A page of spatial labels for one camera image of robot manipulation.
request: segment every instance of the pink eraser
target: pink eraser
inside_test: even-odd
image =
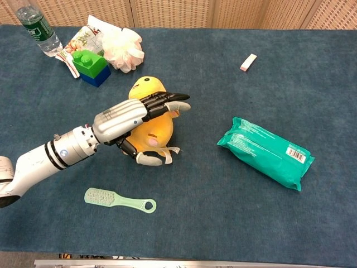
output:
[[[240,66],[242,71],[247,71],[249,66],[253,63],[253,61],[257,58],[256,55],[250,54],[249,57],[244,61],[244,63]]]

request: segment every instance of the robotic arm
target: robotic arm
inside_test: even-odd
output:
[[[40,181],[95,154],[101,143],[116,144],[139,164],[161,165],[160,159],[138,153],[126,138],[143,122],[167,111],[189,110],[189,104],[180,102],[188,98],[185,94],[157,92],[143,99],[125,100],[97,114],[93,126],[80,126],[61,136],[55,134],[53,140],[21,155],[15,174],[11,161],[0,156],[0,208],[19,200]]]

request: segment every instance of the plastic water bottle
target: plastic water bottle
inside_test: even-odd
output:
[[[62,50],[62,43],[41,12],[36,0],[7,0],[20,23],[49,57]]]

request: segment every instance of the plastic package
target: plastic package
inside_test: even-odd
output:
[[[217,145],[287,188],[301,191],[301,178],[314,161],[306,149],[247,120],[233,118]]]
[[[94,26],[83,26],[75,36],[68,42],[63,50],[56,55],[56,59],[63,61],[74,78],[79,77],[79,72],[73,64],[72,54],[75,51],[89,50],[96,54],[103,52],[102,33]]]

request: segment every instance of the green hairbrush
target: green hairbrush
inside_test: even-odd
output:
[[[153,213],[156,209],[156,202],[153,199],[126,198],[116,192],[97,188],[89,188],[85,192],[84,202],[93,205],[102,205],[104,207],[123,205],[125,207],[139,209],[146,213]]]

